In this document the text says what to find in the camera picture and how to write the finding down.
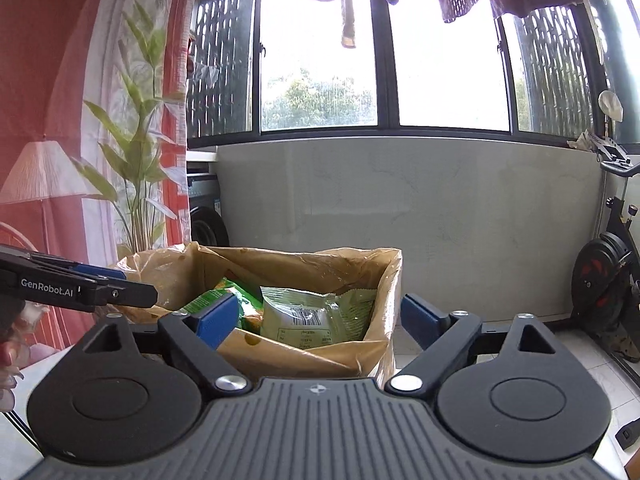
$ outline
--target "metal bolt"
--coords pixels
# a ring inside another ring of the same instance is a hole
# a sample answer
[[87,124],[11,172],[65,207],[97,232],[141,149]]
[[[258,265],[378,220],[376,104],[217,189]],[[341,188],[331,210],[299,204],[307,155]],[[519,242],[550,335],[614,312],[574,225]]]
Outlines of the metal bolt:
[[216,388],[226,392],[237,392],[247,386],[246,379],[238,375],[223,375],[216,379]]
[[414,392],[422,387],[422,379],[415,375],[396,375],[391,378],[389,384],[400,392]]

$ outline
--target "brown paper bag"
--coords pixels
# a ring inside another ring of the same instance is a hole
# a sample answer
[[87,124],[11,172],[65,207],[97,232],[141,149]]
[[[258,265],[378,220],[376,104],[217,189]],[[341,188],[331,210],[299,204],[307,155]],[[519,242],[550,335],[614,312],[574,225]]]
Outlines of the brown paper bag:
[[206,248],[192,242],[145,251],[117,264],[128,280],[151,283],[158,306],[151,310],[118,307],[133,322],[155,322],[177,310],[222,277],[236,276],[249,292],[280,286],[319,294],[376,288],[369,329],[363,341],[309,350],[234,329],[218,352],[243,374],[260,377],[355,378],[372,376],[382,385],[395,373],[391,335],[400,308],[402,253],[398,249],[334,249],[321,253],[281,253],[249,248]]

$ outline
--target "green snack bag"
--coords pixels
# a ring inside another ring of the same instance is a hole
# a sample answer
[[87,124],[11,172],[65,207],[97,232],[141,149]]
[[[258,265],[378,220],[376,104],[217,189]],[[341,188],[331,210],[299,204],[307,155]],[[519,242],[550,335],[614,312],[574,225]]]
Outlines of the green snack bag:
[[182,307],[178,312],[195,314],[219,298],[222,298],[225,294],[233,294],[238,298],[238,303],[240,304],[238,328],[259,334],[260,324],[262,322],[262,304],[245,291],[244,288],[241,288],[226,278],[222,278],[213,290],[208,290],[204,294],[201,294],[195,300]]
[[273,287],[261,291],[260,335],[301,350],[362,339],[377,293],[355,289],[336,296]]

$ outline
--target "metal lattice grille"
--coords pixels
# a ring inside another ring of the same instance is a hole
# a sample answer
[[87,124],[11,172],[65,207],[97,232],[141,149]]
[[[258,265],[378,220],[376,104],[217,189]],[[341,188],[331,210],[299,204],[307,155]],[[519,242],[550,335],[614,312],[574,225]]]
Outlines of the metal lattice grille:
[[589,82],[571,11],[547,7],[515,23],[531,131],[578,137],[591,129]]
[[217,81],[189,81],[188,137],[251,130],[254,0],[200,0],[195,60],[220,69]]

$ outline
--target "window frame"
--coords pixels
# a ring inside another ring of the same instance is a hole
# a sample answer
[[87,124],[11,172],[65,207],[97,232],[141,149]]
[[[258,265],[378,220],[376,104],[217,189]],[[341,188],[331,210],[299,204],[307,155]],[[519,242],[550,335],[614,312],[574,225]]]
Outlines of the window frame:
[[[509,45],[506,41],[502,17],[494,20],[497,34],[497,49],[502,57],[502,69],[506,83],[506,97],[509,117],[509,131],[483,130],[475,128],[459,128],[444,126],[402,126],[398,101],[398,79],[394,56],[393,35],[388,4],[385,0],[369,0],[373,30],[376,102],[378,105],[378,124],[376,126],[325,126],[318,128],[297,128],[287,130],[270,130],[263,132],[260,128],[261,95],[260,95],[260,62],[262,45],[260,43],[260,10],[261,1],[254,0],[254,23],[252,30],[252,129],[248,132],[219,134],[187,139],[188,149],[210,148],[260,140],[308,139],[317,137],[353,137],[353,136],[421,136],[421,137],[457,137],[466,139],[509,140],[543,144],[547,146],[567,147],[568,137],[552,134],[526,132],[518,127],[518,113],[515,93],[515,82]],[[197,12],[199,0],[194,3]],[[630,6],[635,18],[638,14]],[[605,131],[605,117],[598,106],[598,95],[606,89],[604,67],[598,62],[595,39],[588,20],[586,10],[581,6],[570,8],[574,17],[578,39],[582,47],[585,69],[590,83],[590,101],[593,113],[594,130],[599,136]],[[640,144],[625,146],[630,153],[640,153]]]

